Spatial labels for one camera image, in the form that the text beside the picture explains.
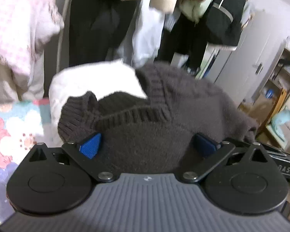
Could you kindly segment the dark brown knit sweater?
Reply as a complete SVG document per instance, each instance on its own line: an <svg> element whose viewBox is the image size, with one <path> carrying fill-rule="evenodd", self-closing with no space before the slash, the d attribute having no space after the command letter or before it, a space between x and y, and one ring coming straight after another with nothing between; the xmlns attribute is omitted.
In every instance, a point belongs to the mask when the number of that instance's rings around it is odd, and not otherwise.
<svg viewBox="0 0 290 232"><path fill-rule="evenodd" d="M192 144L197 133L217 142L254 141L257 123L212 82L164 63L146 64L136 77L147 98L115 92L98 100L90 91L68 98L60 138L80 142L100 133L94 161L115 174L187 170L201 160Z"/></svg>

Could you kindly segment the wooden shelf unit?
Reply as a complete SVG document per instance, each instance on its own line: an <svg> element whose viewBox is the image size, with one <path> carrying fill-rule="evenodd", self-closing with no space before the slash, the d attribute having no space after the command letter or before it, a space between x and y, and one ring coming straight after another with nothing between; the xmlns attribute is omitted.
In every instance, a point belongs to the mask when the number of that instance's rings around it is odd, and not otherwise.
<svg viewBox="0 0 290 232"><path fill-rule="evenodd" d="M282 148L290 153L290 121L281 126L280 138L271 126L271 119L285 108L290 110L290 48L284 47L252 102L243 100L239 109L258 123L256 140Z"/></svg>

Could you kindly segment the teal plush toy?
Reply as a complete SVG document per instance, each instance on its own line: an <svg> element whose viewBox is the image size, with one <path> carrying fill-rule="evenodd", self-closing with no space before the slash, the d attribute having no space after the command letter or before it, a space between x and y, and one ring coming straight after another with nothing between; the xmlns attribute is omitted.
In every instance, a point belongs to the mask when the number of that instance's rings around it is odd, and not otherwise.
<svg viewBox="0 0 290 232"><path fill-rule="evenodd" d="M281 126L289 121L290 121L290 110L288 108L285 108L282 111L278 112L271 119L271 126L272 126L273 130L275 131L275 133L280 138L284 137Z"/></svg>

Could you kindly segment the floral quilted bedspread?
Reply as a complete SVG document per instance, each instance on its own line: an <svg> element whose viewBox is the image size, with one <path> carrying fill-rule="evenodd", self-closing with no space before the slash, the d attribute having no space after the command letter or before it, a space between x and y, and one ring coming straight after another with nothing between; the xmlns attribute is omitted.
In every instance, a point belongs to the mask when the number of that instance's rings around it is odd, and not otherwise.
<svg viewBox="0 0 290 232"><path fill-rule="evenodd" d="M0 224L13 214L7 182L38 142L54 145L48 98L0 105Z"/></svg>

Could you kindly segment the white hanging garment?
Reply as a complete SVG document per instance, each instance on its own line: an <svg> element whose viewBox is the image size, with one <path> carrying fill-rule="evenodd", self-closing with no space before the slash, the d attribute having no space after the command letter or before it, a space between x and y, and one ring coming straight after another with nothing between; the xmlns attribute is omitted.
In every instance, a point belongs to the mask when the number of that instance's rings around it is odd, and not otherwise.
<svg viewBox="0 0 290 232"><path fill-rule="evenodd" d="M152 62L158 55L164 20L165 14L150 7L150 0L141 0L115 57L134 68Z"/></svg>

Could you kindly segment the dark green striped jacket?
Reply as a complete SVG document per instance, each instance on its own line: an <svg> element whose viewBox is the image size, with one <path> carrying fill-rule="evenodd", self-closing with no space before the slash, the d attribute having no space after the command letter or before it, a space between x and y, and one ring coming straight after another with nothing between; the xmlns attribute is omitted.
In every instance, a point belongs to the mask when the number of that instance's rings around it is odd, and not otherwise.
<svg viewBox="0 0 290 232"><path fill-rule="evenodd" d="M205 13L208 43L237 47L246 0L213 0Z"/></svg>

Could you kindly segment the white wardrobe door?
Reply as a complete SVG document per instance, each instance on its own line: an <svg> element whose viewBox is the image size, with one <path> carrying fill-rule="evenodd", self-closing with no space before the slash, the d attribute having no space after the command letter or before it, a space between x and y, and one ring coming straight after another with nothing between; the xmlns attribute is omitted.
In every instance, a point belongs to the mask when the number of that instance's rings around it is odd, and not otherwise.
<svg viewBox="0 0 290 232"><path fill-rule="evenodd" d="M260 86L283 43L282 31L279 17L264 10L257 11L242 31L237 49L215 80L236 106Z"/></svg>

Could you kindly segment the black hanging jacket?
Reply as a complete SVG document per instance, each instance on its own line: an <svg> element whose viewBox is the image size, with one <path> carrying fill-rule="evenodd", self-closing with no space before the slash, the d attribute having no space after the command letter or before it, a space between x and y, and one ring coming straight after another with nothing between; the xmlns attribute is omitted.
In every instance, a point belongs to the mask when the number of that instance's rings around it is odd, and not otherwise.
<svg viewBox="0 0 290 232"><path fill-rule="evenodd" d="M72 0L69 66L105 61L125 38L139 1Z"/></svg>

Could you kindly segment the pink floral blanket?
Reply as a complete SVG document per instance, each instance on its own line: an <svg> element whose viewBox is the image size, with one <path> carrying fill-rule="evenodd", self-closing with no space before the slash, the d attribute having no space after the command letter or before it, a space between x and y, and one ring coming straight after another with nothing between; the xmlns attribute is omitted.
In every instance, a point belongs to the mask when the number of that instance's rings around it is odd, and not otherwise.
<svg viewBox="0 0 290 232"><path fill-rule="evenodd" d="M0 104L44 95L44 47L64 28L56 0L0 0Z"/></svg>

